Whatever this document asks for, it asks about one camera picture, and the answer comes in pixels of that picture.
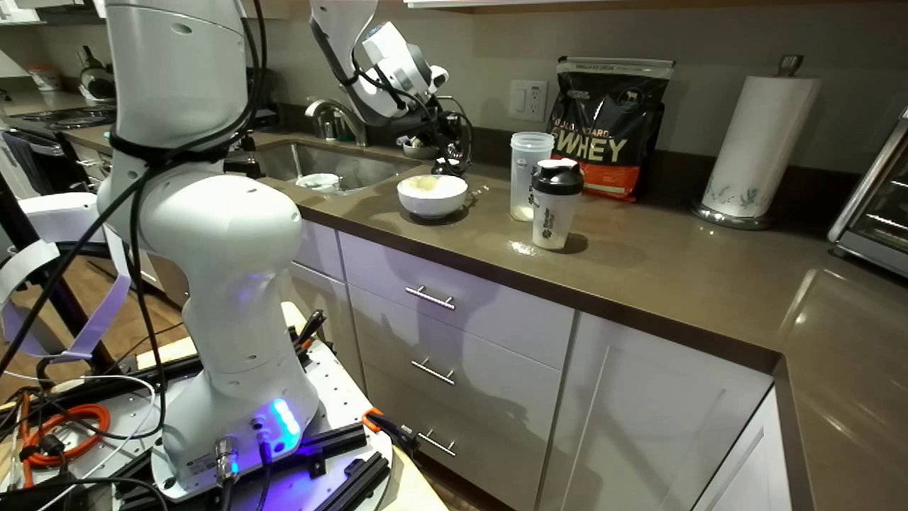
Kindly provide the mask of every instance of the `kitchen counter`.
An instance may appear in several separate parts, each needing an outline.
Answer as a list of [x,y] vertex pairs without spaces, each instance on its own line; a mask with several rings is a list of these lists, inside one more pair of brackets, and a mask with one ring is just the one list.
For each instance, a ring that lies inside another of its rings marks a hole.
[[[102,127],[70,136],[105,146]],[[395,183],[332,198],[268,185],[312,222],[772,373],[793,509],[908,506],[901,282],[823,242],[603,198],[581,198],[565,254],[537,249],[497,175],[476,166],[467,183],[480,197],[449,225],[412,222]]]

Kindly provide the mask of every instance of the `floor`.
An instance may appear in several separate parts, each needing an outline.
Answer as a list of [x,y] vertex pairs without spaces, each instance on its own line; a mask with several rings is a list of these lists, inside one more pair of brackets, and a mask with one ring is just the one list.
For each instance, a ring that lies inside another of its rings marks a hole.
[[[107,290],[110,279],[95,269],[90,261],[74,261],[74,268],[66,276],[68,288],[74,290],[74,295],[78,299],[78,303],[85,310],[93,310],[95,302],[102,299],[102,293]],[[19,293],[16,303],[32,303],[36,299],[36,290]],[[151,295],[151,322],[154,329],[158,333],[158,342],[179,342],[183,337],[183,327],[179,317],[179,310],[163,302]],[[41,317],[47,322],[47,327],[58,336],[66,333],[58,317],[47,310],[41,313]],[[129,295],[129,303],[121,307],[121,313],[115,316],[110,333],[105,336],[105,346],[110,349],[112,360],[128,360],[137,351],[151,349],[146,346],[146,333],[137,307],[137,299]],[[16,356],[13,364],[9,366],[9,373],[0,377],[0,398],[3,403],[9,401],[9,394],[13,394],[23,383],[27,386],[33,377],[33,360]],[[51,366],[47,374],[54,380],[68,380],[74,374],[88,373],[88,364],[66,364],[66,366]],[[457,475],[450,475],[449,468],[437,466],[429,458],[416,458],[415,461],[419,466],[419,472],[429,476],[429,484],[437,488],[437,493],[446,501],[446,506],[450,511],[497,511],[505,509],[503,503],[497,503],[493,496],[487,496],[484,492],[473,488],[470,484],[460,481]]]

